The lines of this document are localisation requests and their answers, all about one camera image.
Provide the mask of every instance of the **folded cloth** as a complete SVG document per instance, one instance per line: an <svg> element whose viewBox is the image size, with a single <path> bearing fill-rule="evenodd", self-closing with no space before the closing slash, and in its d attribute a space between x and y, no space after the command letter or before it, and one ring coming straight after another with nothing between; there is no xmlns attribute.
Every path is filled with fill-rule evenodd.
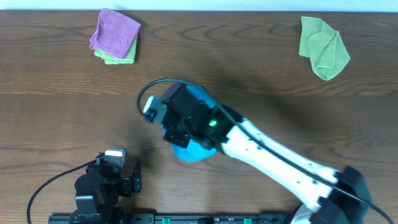
<svg viewBox="0 0 398 224"><path fill-rule="evenodd" d="M309 57L313 72L323 80L339 74L351 59L340 33L319 18L301 17L299 55Z"/></svg>
<svg viewBox="0 0 398 224"><path fill-rule="evenodd" d="M116 57L113 57L112 55L110 55L102 50L95 50L94 55L104 59L105 64L107 64L107 65L117 65L120 63L134 63L134 59L136 57L136 50L137 50L137 38L138 37L136 37L134 39L134 41L124 59L118 59Z"/></svg>
<svg viewBox="0 0 398 224"><path fill-rule="evenodd" d="M124 58L140 26L140 23L127 16L103 9L98 16L97 30L90 39L90 48Z"/></svg>

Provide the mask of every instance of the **wooden table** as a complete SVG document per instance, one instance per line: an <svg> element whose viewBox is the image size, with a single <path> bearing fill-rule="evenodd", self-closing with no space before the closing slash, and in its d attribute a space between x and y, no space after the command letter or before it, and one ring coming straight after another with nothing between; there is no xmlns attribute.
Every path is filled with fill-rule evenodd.
<svg viewBox="0 0 398 224"><path fill-rule="evenodd" d="M143 190L130 212L293 211L300 202L256 169L217 154L177 159L135 100L147 83L200 83L266 134L305 157L366 177L376 205L398 222L398 14L312 12L122 12L142 24L137 60L105 65L88 48L99 11L0 12L0 222L25 223L47 179L109 148L143 160ZM300 57L300 16L340 31L351 61L331 81ZM161 94L159 85L151 94ZM75 209L84 170L46 187L34 223ZM371 212L366 223L383 223Z"/></svg>

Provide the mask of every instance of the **purple cloth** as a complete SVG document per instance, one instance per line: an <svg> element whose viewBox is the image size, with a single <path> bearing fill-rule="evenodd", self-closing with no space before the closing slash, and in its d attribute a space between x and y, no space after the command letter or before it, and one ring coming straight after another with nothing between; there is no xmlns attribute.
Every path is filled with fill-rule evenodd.
<svg viewBox="0 0 398 224"><path fill-rule="evenodd" d="M140 26L141 24L127 16L103 9L98 16L97 30L90 39L90 48L103 50L113 57L123 59Z"/></svg>

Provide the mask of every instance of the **light green towel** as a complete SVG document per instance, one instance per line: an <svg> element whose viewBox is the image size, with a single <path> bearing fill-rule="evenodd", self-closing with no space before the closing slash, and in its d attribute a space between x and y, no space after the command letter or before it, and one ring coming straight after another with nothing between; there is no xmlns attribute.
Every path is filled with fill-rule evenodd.
<svg viewBox="0 0 398 224"><path fill-rule="evenodd" d="M310 58L313 72L321 79L331 80L350 60L340 33L319 18L302 16L301 23L298 54Z"/></svg>
<svg viewBox="0 0 398 224"><path fill-rule="evenodd" d="M112 55L102 51L102 50L95 50L94 55L97 57L101 57L105 60L105 64L107 65L118 65L120 63L134 63L134 59L136 57L136 50L137 50L137 37L131 44L129 51L126 54L124 59L118 59L113 57Z"/></svg>

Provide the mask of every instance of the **wire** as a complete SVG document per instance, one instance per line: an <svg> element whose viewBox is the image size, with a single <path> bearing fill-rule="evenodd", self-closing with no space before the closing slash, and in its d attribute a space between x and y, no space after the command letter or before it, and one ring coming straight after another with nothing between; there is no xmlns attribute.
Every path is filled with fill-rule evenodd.
<svg viewBox="0 0 398 224"><path fill-rule="evenodd" d="M252 139L255 143L257 143L259 146L261 146L262 148L264 148L265 150L267 150L268 152L270 152L273 156L275 156L276 158L282 160L283 162L285 162L286 164L292 166L293 168L297 169L298 171L304 173L305 175L313 178L314 180L325 184L326 186L339 191L342 194L345 194L349 197L351 197L352 199L355 199L363 204L365 204L366 206L368 206L369 208L373 209L375 212L377 212L378 214L380 214L383 218L385 218L390 224L394 224L394 222L392 221L392 219L380 208L378 208L377 206L375 206L374 204L372 204L371 202L368 202L367 200L357 197L339 187L337 187L335 184L323 179L322 177L320 177L319 175L313 174L310 171L304 169L303 167L300 167L299 165L297 165L296 163L286 159L284 156L280 155L278 152L276 152L275 150L269 148L268 146L266 146L263 142L261 142L260 140L256 139L241 123L237 122L232 115L230 115L230 113L228 111L225 110L225 108L213 97L210 95L210 93L208 93L202 86L194 84L190 81L186 81L186 80L182 80L179 78L162 78L156 81L151 82L150 84L148 84L147 86L145 86L141 92L139 93L138 97L137 97L137 108L140 112L140 114L144 115L144 112L141 110L141 98L143 96L143 94L146 92L146 90L148 90L150 87L158 84L158 83L163 83L163 82L176 82L176 83L182 83L185 85L190 85L190 86L195 86L201 90L203 90L205 92L205 94L207 94L207 97L214 101L215 105L218 107L218 109L234 124L236 125L249 139Z"/></svg>
<svg viewBox="0 0 398 224"><path fill-rule="evenodd" d="M87 162L86 164L83 164L83 165L81 165L81 166L78 166L78 167L75 167L75 168L70 169L70 170L68 170L68 171L65 171L65 172L63 172L63 173L61 173L61 174L58 174L58 175L56 175L55 177L51 178L50 180L46 181L44 184L42 184L42 185L36 190L36 192L31 196L31 198L30 198L30 200L29 200L29 203L27 204L27 208L26 208L26 219L27 219L28 224L32 224L32 220L30 219L30 208L32 207L33 200L35 200L36 196L39 194L39 192L40 192L41 190L43 190L43 188L44 188L45 186L47 186L49 183L53 182L55 179L57 179L57 178L59 178L59 177L61 177L61 176L63 176L63 175L69 174L69 173L71 173L71 172L73 172L73 171L76 171L76 170L78 170L78 169L81 169L81 168L83 168L83 167L86 167L86 166L88 166L88 165L90 165L90 164L94 164L94 163L95 163L95 161Z"/></svg>

